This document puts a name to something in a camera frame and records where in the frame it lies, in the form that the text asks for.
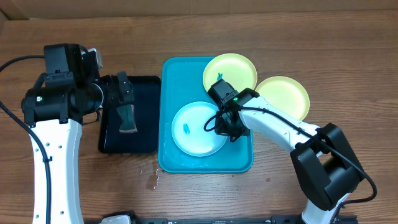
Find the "yellow-green plate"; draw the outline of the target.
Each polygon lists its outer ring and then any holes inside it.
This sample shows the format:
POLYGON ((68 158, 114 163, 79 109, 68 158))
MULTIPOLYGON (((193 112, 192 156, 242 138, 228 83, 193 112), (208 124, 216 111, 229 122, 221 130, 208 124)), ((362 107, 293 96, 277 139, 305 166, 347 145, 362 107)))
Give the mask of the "yellow-green plate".
POLYGON ((254 89, 257 84, 257 70, 245 56, 228 53, 213 58, 203 72, 203 86, 206 91, 218 80, 223 79, 235 90, 254 89))
POLYGON ((306 89, 292 78, 269 77, 256 87, 256 91, 272 106, 295 119, 302 121, 309 112, 309 95, 306 89))

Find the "black plastic tray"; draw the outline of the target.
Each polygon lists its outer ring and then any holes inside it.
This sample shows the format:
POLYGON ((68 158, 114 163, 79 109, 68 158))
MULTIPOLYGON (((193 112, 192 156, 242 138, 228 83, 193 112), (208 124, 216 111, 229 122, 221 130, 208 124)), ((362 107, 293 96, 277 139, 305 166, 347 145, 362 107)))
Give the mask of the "black plastic tray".
POLYGON ((157 76, 129 76, 134 94, 136 129, 125 132, 116 109, 103 110, 98 150, 105 154, 149 154, 158 150, 161 80, 157 76))

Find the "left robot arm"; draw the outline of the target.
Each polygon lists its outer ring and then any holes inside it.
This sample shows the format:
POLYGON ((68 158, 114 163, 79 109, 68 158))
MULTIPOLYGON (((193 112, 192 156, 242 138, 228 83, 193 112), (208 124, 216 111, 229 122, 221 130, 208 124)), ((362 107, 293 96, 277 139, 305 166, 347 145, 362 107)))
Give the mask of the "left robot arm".
POLYGON ((136 131, 133 86, 125 72, 100 76, 95 48, 46 45, 44 59, 46 71, 21 102, 34 151, 33 223, 83 223, 78 178, 83 117, 116 109, 119 131, 136 131))

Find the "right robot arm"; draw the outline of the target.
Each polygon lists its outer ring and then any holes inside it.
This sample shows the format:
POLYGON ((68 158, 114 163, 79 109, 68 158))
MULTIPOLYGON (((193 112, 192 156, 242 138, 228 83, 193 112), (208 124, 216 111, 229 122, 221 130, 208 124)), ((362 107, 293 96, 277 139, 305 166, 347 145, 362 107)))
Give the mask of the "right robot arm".
POLYGON ((342 130, 320 128, 295 119, 268 103, 258 92, 235 90, 223 79, 207 91, 218 111, 212 131, 235 142, 255 130, 290 154, 308 198, 302 223, 333 223, 342 202, 364 179, 363 168, 342 130))

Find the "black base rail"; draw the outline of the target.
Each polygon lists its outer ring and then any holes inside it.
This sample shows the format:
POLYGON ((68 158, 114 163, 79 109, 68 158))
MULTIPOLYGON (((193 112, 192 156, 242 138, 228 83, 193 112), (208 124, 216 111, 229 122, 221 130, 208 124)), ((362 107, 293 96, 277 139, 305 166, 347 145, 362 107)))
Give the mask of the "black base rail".
POLYGON ((275 215, 268 218, 200 218, 171 220, 166 218, 139 218, 133 210, 111 213, 99 220, 88 220, 84 223, 127 223, 127 224, 300 224, 300 215, 275 215))

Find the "light blue plate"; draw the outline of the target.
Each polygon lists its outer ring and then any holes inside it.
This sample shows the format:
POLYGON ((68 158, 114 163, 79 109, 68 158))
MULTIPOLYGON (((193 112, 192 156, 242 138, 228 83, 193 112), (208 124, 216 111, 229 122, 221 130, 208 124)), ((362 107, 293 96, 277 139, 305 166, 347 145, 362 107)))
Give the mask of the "light blue plate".
POLYGON ((188 155, 205 157, 214 154, 225 144, 227 137, 214 130, 205 131, 205 123, 216 114, 214 104, 196 101, 183 106, 173 118, 172 138, 177 147, 188 155))

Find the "teal plastic tray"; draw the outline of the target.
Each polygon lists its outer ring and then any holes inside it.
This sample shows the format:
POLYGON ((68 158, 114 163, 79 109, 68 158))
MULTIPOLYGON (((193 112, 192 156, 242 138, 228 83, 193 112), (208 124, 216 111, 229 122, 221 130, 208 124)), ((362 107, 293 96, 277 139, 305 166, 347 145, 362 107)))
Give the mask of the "teal plastic tray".
POLYGON ((172 137, 172 120, 183 106, 196 101, 214 103, 203 86, 203 72, 212 57, 174 57, 162 68, 158 162, 170 173, 240 173, 254 162, 253 136, 229 139, 212 155, 191 156, 172 137))

